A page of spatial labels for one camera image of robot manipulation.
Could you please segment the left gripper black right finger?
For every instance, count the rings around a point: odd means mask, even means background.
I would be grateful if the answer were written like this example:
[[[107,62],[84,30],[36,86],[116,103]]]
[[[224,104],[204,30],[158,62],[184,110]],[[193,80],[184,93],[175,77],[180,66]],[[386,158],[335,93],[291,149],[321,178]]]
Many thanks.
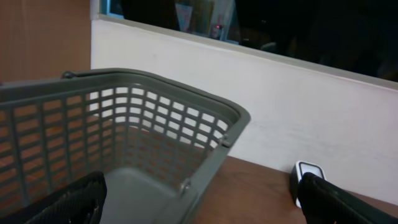
[[[396,217],[309,172],[299,182],[298,200],[307,223],[397,224]]]

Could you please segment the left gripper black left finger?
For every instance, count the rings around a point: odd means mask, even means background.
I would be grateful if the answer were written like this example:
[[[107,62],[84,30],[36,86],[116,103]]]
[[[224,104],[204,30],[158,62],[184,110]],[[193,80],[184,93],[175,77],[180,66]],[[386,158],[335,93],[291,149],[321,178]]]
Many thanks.
[[[101,171],[1,218],[1,224],[99,224],[107,196]]]

